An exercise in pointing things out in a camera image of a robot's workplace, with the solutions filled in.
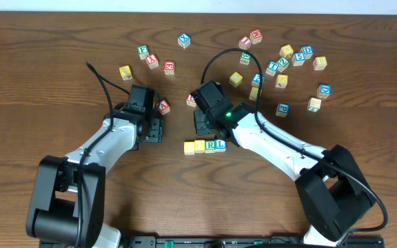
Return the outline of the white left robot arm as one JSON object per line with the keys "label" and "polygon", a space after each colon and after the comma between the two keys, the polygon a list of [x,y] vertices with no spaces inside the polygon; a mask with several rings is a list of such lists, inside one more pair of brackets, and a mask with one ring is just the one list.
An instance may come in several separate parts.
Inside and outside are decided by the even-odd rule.
{"label": "white left robot arm", "polygon": [[162,140],[155,90],[133,85],[99,130],[64,157],[39,163],[26,233],[46,247],[119,247],[121,232],[104,222],[105,178],[118,159],[140,143]]}

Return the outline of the yellow O wooden block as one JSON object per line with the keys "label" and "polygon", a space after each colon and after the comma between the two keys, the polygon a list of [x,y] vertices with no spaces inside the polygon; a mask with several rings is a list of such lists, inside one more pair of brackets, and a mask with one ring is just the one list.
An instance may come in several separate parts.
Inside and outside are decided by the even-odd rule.
{"label": "yellow O wooden block", "polygon": [[205,140],[194,141],[194,152],[196,154],[205,153]]}

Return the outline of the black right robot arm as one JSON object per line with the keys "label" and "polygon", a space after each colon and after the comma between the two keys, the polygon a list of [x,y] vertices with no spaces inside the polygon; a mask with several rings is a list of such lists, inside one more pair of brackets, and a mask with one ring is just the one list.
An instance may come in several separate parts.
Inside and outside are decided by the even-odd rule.
{"label": "black right robot arm", "polygon": [[325,149],[295,138],[256,108],[233,105],[219,83],[209,81],[191,95],[209,130],[262,156],[294,181],[310,223],[303,244],[340,246],[374,206],[374,192],[346,148]]}

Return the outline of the blue L wooden block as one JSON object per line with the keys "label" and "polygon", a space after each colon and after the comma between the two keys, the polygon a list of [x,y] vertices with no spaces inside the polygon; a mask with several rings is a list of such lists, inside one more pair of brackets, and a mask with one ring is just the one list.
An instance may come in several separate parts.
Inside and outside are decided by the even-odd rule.
{"label": "blue L wooden block", "polygon": [[215,150],[216,152],[225,152],[227,149],[227,142],[221,139],[215,140]]}

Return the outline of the green R wooden block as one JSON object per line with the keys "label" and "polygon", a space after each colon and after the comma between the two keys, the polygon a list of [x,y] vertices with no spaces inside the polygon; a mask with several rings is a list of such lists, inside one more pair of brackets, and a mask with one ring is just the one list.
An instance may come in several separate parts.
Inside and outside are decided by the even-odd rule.
{"label": "green R wooden block", "polygon": [[216,152],[216,141],[208,140],[205,141],[205,153],[215,153]]}

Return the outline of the yellow C wooden block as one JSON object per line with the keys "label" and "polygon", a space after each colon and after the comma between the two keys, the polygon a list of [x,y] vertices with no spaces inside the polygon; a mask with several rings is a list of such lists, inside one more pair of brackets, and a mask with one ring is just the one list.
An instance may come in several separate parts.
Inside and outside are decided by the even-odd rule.
{"label": "yellow C wooden block", "polygon": [[192,155],[192,154],[195,154],[195,144],[194,144],[194,141],[187,141],[187,142],[184,142],[183,150],[184,150],[184,154],[185,154],[185,155]]}

